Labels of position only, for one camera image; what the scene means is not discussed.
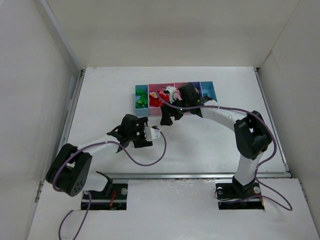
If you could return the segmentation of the red duplo roof brick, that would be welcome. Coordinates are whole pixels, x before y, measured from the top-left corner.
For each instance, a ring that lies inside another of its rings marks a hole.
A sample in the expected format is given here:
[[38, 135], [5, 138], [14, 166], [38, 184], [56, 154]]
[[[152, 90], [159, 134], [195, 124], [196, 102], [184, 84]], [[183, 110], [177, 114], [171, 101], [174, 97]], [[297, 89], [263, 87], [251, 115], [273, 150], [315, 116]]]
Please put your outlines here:
[[[167, 94], [164, 94], [163, 92], [158, 92], [159, 96], [165, 101], [169, 101], [169, 96]], [[154, 108], [159, 108], [163, 105], [164, 103], [157, 97], [157, 98], [152, 98], [149, 95], [149, 106], [154, 107]]]

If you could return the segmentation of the red flower duplo brick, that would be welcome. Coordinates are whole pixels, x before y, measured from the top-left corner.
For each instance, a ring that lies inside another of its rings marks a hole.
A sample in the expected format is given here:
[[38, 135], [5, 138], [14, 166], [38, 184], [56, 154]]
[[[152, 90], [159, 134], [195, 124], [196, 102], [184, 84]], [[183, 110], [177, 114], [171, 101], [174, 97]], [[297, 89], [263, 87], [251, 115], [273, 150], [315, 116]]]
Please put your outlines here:
[[152, 97], [152, 98], [154, 98], [154, 99], [157, 99], [157, 98], [158, 98], [157, 93], [156, 93], [155, 91], [150, 91], [150, 92], [149, 92], [149, 96]]

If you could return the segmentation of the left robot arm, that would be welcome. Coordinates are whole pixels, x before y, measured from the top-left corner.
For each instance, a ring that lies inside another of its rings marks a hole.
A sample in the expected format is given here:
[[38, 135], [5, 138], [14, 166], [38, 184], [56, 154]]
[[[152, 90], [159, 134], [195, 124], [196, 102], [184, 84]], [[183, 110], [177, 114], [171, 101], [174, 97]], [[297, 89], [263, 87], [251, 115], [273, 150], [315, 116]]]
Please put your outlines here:
[[160, 130], [148, 125], [147, 117], [126, 114], [121, 124], [104, 137], [85, 145], [63, 145], [52, 162], [45, 180], [57, 192], [74, 197], [83, 191], [108, 195], [112, 180], [102, 172], [93, 170], [93, 164], [124, 150], [130, 143], [135, 148], [150, 147], [159, 138]]

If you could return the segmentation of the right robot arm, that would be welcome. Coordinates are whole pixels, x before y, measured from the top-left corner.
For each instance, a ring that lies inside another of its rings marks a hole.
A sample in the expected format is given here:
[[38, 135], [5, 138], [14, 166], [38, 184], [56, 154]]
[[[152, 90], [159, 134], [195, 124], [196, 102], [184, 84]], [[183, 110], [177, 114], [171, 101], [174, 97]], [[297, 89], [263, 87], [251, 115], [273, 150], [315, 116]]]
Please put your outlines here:
[[236, 147], [240, 153], [238, 167], [232, 182], [221, 184], [217, 188], [222, 190], [222, 200], [252, 197], [254, 189], [259, 187], [256, 176], [260, 159], [269, 145], [275, 142], [261, 114], [258, 111], [220, 106], [209, 95], [198, 93], [191, 82], [179, 88], [166, 86], [163, 94], [168, 96], [169, 100], [163, 99], [157, 93], [163, 103], [160, 120], [162, 126], [171, 126], [173, 121], [178, 121], [185, 113], [190, 113], [212, 120], [234, 132]]

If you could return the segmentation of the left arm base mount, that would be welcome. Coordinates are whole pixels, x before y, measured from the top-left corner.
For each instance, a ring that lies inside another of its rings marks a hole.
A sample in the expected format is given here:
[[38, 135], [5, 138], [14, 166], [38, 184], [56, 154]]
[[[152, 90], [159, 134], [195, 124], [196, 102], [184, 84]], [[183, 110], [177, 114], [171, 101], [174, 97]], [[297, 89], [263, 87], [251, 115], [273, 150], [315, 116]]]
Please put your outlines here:
[[90, 194], [82, 194], [81, 210], [122, 211], [127, 209], [127, 181], [114, 180], [96, 171], [87, 177], [84, 191]]

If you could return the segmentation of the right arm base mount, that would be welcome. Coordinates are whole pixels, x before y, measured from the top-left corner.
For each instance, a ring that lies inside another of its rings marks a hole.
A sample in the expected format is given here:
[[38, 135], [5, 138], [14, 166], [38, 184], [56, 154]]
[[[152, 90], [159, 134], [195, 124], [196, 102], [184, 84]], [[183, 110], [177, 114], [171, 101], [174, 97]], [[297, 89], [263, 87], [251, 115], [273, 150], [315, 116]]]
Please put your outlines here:
[[254, 182], [244, 191], [238, 191], [232, 182], [215, 184], [215, 198], [218, 200], [219, 210], [264, 210], [264, 203], [260, 197], [261, 189]]

